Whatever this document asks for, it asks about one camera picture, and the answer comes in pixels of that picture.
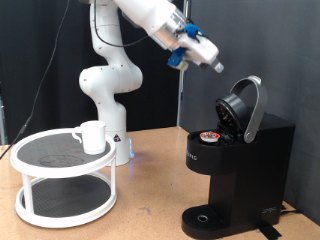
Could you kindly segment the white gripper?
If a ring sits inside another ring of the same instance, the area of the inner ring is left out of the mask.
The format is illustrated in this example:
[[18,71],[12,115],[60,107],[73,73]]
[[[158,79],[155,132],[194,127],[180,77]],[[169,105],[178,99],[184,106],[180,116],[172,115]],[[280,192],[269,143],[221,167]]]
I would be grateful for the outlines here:
[[184,59],[199,64],[201,69],[210,65],[217,73],[224,70],[223,64],[218,60],[218,48],[206,37],[198,36],[192,39],[186,33],[180,35],[179,45],[185,50]]

